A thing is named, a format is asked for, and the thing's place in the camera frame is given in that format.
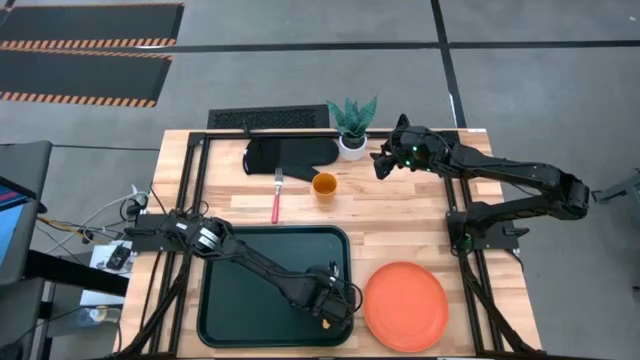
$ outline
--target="black oven mitt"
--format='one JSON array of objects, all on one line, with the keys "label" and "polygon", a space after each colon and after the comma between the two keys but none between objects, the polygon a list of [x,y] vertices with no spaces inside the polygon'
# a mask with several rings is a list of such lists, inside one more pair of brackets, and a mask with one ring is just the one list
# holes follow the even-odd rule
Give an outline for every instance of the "black oven mitt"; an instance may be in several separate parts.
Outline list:
[{"label": "black oven mitt", "polygon": [[312,166],[329,165],[338,158],[338,145],[327,138],[259,138],[244,151],[243,166],[247,175],[282,173],[311,182],[318,171]]}]

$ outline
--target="orange frisbee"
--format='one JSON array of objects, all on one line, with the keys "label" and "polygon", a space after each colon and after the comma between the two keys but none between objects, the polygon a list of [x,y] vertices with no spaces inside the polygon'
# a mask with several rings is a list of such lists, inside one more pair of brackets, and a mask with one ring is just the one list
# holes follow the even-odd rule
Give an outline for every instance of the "orange frisbee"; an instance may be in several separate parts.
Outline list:
[{"label": "orange frisbee", "polygon": [[364,319],[384,345],[419,352],[447,327],[449,307],[438,280],[422,266],[395,262],[378,269],[365,288]]}]

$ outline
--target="floor mat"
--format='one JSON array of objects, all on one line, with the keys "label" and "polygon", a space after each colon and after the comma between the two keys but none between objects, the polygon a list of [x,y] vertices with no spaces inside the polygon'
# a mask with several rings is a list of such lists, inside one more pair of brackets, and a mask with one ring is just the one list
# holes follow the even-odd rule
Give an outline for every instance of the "floor mat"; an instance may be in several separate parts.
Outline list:
[{"label": "floor mat", "polygon": [[169,55],[0,48],[0,99],[154,107]]},{"label": "floor mat", "polygon": [[25,49],[165,46],[178,36],[184,4],[14,7],[0,46]]},{"label": "floor mat", "polygon": [[207,129],[328,128],[327,105],[209,110]]}]

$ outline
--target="green tray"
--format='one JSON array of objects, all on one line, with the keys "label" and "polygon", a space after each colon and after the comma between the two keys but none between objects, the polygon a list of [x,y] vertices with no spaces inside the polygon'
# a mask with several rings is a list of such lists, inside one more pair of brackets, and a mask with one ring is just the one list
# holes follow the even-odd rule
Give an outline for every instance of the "green tray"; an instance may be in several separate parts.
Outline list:
[{"label": "green tray", "polygon": [[[349,238],[335,226],[237,227],[236,236],[292,271],[338,264],[351,281]],[[240,265],[208,262],[204,267],[198,336],[211,347],[337,346],[351,335],[322,328],[322,319],[292,308],[278,289]]]}]

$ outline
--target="red handled fork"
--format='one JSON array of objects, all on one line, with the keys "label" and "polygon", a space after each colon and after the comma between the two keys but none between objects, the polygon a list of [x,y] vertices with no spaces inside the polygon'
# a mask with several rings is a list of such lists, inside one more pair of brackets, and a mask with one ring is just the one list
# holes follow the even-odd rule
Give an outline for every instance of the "red handled fork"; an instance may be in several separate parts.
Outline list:
[{"label": "red handled fork", "polygon": [[273,198],[273,210],[271,211],[271,223],[278,223],[278,211],[280,209],[280,189],[282,188],[282,168],[276,168],[276,196]]}]

